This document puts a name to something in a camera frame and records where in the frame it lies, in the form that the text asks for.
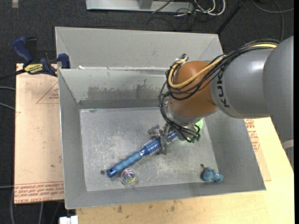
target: yellow cable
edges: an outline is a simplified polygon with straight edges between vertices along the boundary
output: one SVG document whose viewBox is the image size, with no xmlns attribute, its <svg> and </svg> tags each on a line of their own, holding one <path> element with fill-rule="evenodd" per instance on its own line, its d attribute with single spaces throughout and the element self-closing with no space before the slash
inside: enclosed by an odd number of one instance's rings
<svg viewBox="0 0 299 224">
<path fill-rule="evenodd" d="M 267 43 L 265 43 L 265 44 L 258 44 L 258 45 L 253 45 L 253 46 L 251 46 L 251 47 L 269 47 L 269 48 L 276 48 L 277 47 L 277 45 L 274 45 L 274 44 L 267 44 Z"/>
<path fill-rule="evenodd" d="M 188 80 L 180 83 L 180 84 L 173 84 L 172 83 L 172 75 L 173 75 L 173 71 L 174 69 L 178 66 L 178 64 L 175 64 L 173 66 L 173 69 L 171 69 L 169 76 L 168 76 L 168 83 L 170 85 L 171 88 L 175 88 L 175 89 L 180 89 L 183 88 L 184 86 L 186 86 L 187 84 L 189 84 L 190 82 L 192 82 L 193 80 L 195 80 L 197 77 L 199 77 L 201 74 L 203 74 L 204 72 L 206 72 L 207 70 L 213 68 L 215 65 L 217 65 L 223 58 L 225 57 L 225 55 L 221 58 L 219 58 L 218 60 L 214 61 L 213 63 L 209 64 L 207 67 L 205 67 L 204 69 L 202 69 L 200 72 L 196 73 L 194 76 L 192 76 L 191 78 L 189 78 Z"/>
<path fill-rule="evenodd" d="M 263 43 L 263 44 L 253 45 L 251 47 L 269 47 L 269 48 L 273 48 L 274 49 L 274 48 L 277 47 L 277 45 L 269 44 L 269 43 Z M 224 57 L 225 57 L 225 55 L 222 56 L 221 58 L 219 58 L 218 60 L 214 61 L 213 63 L 211 63 L 210 65 L 208 65 L 204 69 L 202 69 L 200 72 L 196 73 L 194 76 L 192 76 L 188 80 L 186 80 L 186 81 L 184 81 L 184 82 L 182 82 L 180 84 L 173 84 L 173 82 L 172 82 L 173 72 L 174 72 L 175 68 L 183 62 L 182 60 L 178 61 L 177 63 L 175 63 L 173 65 L 172 69 L 169 72 L 169 76 L 168 76 L 169 86 L 171 88 L 174 88 L 174 89 L 181 89 L 181 88 L 183 88 L 184 86 L 186 86 L 187 84 L 189 84 L 190 82 L 192 82 L 193 80 L 195 80 L 197 77 L 199 77 L 201 74 L 203 74 L 207 70 L 209 70 L 209 69 L 213 68 L 215 65 L 217 65 Z"/>
</svg>

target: small blue figurine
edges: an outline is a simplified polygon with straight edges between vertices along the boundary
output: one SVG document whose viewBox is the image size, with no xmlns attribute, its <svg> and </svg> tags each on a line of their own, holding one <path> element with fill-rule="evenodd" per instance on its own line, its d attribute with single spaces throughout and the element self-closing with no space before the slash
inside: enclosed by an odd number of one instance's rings
<svg viewBox="0 0 299 224">
<path fill-rule="evenodd" d="M 204 168 L 201 178 L 204 181 L 211 181 L 213 180 L 214 182 L 221 182 L 223 179 L 223 175 L 216 173 L 214 169 L 211 169 L 210 167 Z"/>
</svg>

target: orange object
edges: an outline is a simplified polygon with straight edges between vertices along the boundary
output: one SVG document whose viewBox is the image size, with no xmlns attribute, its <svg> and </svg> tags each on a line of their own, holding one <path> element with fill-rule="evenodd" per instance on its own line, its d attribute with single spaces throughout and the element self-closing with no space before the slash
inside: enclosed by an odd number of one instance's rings
<svg viewBox="0 0 299 224">
<path fill-rule="evenodd" d="M 174 84 L 179 84 L 189 79 L 202 69 L 204 69 L 209 63 L 204 61 L 192 61 L 182 65 L 174 75 Z M 180 89 L 181 91 L 187 90 L 198 83 L 206 74 L 202 74 L 192 81 L 185 88 Z M 207 84 L 209 79 L 202 85 L 202 90 L 196 92 L 193 96 L 184 100 L 175 100 L 170 97 L 170 107 L 178 115 L 183 117 L 197 117 L 204 116 L 208 113 L 213 112 L 217 106 L 215 105 L 211 92 L 210 84 Z M 178 98 L 186 96 L 186 94 L 176 95 Z"/>
</svg>

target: metal stand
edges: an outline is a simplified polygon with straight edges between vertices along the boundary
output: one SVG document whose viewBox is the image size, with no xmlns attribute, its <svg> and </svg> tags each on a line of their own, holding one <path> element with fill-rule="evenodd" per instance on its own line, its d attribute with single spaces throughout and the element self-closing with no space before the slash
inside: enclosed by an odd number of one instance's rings
<svg viewBox="0 0 299 224">
<path fill-rule="evenodd" d="M 121 10 L 154 12 L 169 0 L 87 0 L 87 10 Z M 160 12 L 176 12 L 180 8 L 188 9 L 189 2 L 170 2 Z"/>
</svg>

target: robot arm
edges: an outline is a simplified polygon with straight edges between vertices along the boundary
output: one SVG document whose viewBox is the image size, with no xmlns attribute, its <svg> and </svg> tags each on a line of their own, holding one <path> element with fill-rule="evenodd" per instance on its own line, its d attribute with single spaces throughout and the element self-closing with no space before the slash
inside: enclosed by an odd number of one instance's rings
<svg viewBox="0 0 299 224">
<path fill-rule="evenodd" d="M 271 117 L 293 154 L 293 36 L 250 42 L 211 63 L 187 59 L 183 55 L 168 70 L 168 92 L 159 97 L 161 113 L 180 139 L 195 139 L 194 124 L 221 110 L 238 119 Z"/>
</svg>

